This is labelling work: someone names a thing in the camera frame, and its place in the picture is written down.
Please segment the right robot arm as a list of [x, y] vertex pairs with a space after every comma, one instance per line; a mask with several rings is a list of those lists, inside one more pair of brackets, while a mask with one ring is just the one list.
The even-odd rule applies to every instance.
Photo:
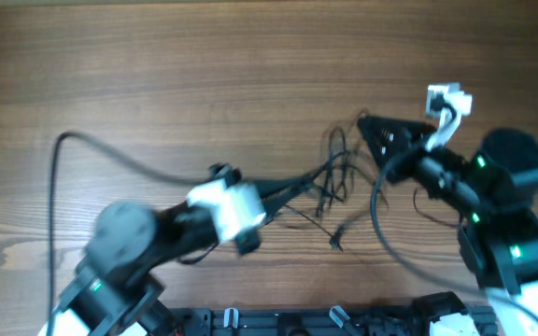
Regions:
[[460, 215], [460, 255], [509, 335], [538, 335], [538, 143], [519, 129], [488, 132], [469, 160], [425, 148], [434, 126], [362, 117], [358, 127], [383, 182], [413, 179]]

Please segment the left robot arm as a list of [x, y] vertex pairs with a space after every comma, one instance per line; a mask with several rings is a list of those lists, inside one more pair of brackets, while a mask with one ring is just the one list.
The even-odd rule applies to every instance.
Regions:
[[232, 242], [239, 255], [261, 244], [260, 229], [311, 189], [317, 173], [246, 179], [215, 165], [184, 202], [164, 210], [116, 202], [97, 217], [75, 277], [41, 330], [44, 335], [178, 335], [183, 324], [160, 301], [151, 270], [192, 252]]

